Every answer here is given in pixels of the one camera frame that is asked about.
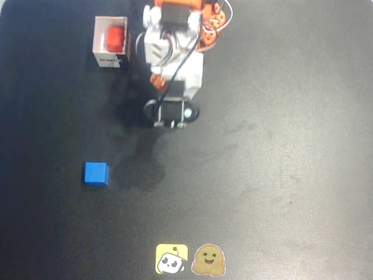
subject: logo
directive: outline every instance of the logo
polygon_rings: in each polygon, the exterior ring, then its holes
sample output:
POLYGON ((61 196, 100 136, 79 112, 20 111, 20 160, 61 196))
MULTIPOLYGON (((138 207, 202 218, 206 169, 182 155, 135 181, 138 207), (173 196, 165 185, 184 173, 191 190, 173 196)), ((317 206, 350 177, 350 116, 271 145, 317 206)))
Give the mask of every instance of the logo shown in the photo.
POLYGON ((156 272, 176 274, 185 270, 188 247, 183 244, 159 244, 156 249, 156 272))
POLYGON ((223 276, 226 273, 226 258, 215 244, 201 246, 194 255, 192 271, 197 275, 223 276))
POLYGON ((109 61, 109 62, 114 62, 114 61, 118 61, 118 60, 117 60, 117 59, 100 58, 100 61, 109 61))

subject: red cube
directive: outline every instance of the red cube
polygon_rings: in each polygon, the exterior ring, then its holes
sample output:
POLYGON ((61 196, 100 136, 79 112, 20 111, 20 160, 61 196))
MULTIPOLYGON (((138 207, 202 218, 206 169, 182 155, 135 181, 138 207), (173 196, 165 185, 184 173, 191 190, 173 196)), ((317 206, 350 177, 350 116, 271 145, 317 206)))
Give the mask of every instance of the red cube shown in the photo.
POLYGON ((125 28, 124 27, 111 27, 109 28, 106 38, 106 49, 109 53, 121 53, 123 52, 124 40, 125 40, 125 28))

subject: white box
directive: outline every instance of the white box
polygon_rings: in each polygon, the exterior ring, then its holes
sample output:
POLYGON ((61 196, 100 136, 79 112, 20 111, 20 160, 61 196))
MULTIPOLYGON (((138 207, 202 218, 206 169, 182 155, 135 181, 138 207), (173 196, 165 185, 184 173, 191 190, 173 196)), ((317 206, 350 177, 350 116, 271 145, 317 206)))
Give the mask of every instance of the white box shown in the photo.
POLYGON ((96 16, 92 51, 100 67, 127 68, 131 57, 131 34, 127 17, 96 16), (109 28, 113 26, 125 28, 124 47, 119 53, 108 52, 105 46, 109 28))

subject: blue block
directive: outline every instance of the blue block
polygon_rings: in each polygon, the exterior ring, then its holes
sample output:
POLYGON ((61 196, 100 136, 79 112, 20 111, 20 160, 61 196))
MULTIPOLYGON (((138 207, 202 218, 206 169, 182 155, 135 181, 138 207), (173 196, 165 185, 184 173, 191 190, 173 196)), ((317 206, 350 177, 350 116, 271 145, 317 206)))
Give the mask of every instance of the blue block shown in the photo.
POLYGON ((109 165, 104 162, 86 162, 84 181, 91 186, 108 187, 109 165))

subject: cardboard box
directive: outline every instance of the cardboard box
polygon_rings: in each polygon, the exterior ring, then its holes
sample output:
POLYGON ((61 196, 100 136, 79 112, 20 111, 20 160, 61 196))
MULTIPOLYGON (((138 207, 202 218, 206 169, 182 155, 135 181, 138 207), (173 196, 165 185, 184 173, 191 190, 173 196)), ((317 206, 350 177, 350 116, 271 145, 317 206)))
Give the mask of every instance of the cardboard box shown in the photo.
POLYGON ((131 57, 131 34, 128 29, 127 17, 96 16, 92 51, 100 67, 128 68, 131 57), (123 51, 119 53, 108 52, 106 49, 108 30, 113 26, 125 28, 124 47, 123 51))

